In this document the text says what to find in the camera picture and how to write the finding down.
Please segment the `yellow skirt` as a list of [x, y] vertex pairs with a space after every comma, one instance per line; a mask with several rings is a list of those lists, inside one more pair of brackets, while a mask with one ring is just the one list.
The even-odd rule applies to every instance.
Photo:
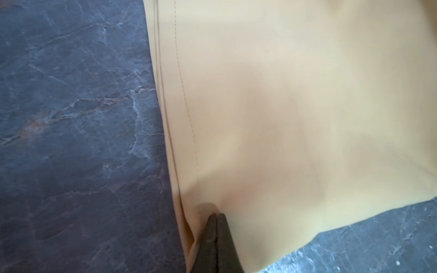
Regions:
[[208, 217], [254, 273], [437, 195], [435, 1], [145, 1], [188, 269]]

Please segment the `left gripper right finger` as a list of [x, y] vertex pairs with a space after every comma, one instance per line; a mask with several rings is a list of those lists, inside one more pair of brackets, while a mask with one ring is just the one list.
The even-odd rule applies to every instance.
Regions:
[[217, 272], [244, 273], [225, 214], [217, 216]]

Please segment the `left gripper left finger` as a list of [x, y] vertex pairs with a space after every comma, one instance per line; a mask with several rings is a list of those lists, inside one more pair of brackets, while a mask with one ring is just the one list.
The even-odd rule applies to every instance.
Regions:
[[217, 214], [208, 218], [191, 273], [217, 273]]

